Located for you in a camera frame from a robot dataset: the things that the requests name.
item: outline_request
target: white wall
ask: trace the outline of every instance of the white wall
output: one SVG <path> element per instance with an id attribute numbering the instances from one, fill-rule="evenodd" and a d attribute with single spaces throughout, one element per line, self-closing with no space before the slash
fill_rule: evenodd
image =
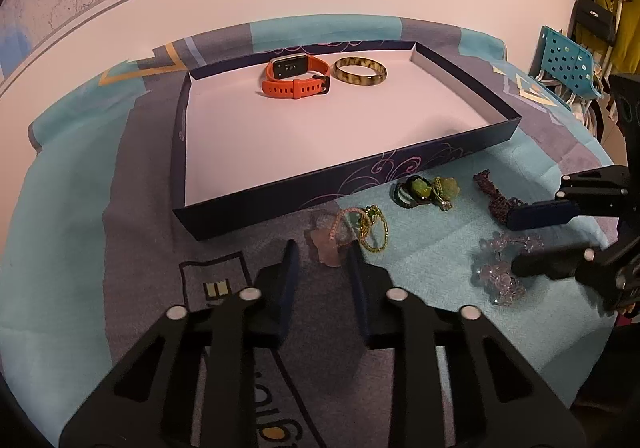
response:
<path id="1" fill-rule="evenodd" d="M 129 0 L 73 31 L 0 97 L 0 254 L 34 158 L 28 124 L 58 98 L 115 63 L 191 34 L 265 18 L 380 14 L 459 25 L 501 38 L 524 71 L 542 25 L 565 30 L 575 0 Z"/>

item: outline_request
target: bangle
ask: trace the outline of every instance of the bangle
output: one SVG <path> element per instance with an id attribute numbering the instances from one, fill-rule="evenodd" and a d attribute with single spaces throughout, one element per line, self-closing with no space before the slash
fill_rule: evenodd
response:
<path id="1" fill-rule="evenodd" d="M 374 76 L 359 76 L 358 74 L 351 74 L 341 70 L 341 66 L 366 66 L 374 72 L 377 72 Z M 337 79 L 349 84 L 363 84 L 372 85 L 380 84 L 386 79 L 386 68 L 381 63 L 369 60 L 368 58 L 342 58 L 334 63 L 334 75 Z"/>

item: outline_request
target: handbag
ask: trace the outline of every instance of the handbag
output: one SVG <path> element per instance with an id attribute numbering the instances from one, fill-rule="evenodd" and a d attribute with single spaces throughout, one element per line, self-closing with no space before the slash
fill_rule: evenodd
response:
<path id="1" fill-rule="evenodd" d="M 612 47 L 616 44 L 616 17 L 612 8 L 613 0 L 610 0 L 609 9 L 597 4 L 595 0 L 578 0 L 575 21 Z"/>

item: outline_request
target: watch buckle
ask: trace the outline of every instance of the watch buckle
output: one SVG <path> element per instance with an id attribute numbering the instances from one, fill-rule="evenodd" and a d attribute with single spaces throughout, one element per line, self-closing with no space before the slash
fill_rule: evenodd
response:
<path id="1" fill-rule="evenodd" d="M 316 95 L 324 95 L 329 92 L 329 85 L 331 84 L 331 78 L 329 76 L 313 76 L 313 79 L 322 79 L 322 87 L 324 90 L 322 92 L 317 92 Z"/>

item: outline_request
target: chair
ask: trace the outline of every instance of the chair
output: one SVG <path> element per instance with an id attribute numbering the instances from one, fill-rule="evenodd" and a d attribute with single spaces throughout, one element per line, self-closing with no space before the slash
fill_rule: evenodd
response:
<path id="1" fill-rule="evenodd" d="M 571 92 L 570 106 L 576 97 L 585 101 L 603 97 L 593 86 L 594 63 L 588 50 L 550 27 L 542 27 L 540 39 L 545 47 L 537 81 L 545 86 L 565 86 Z M 543 79 L 546 74 L 553 79 Z"/>

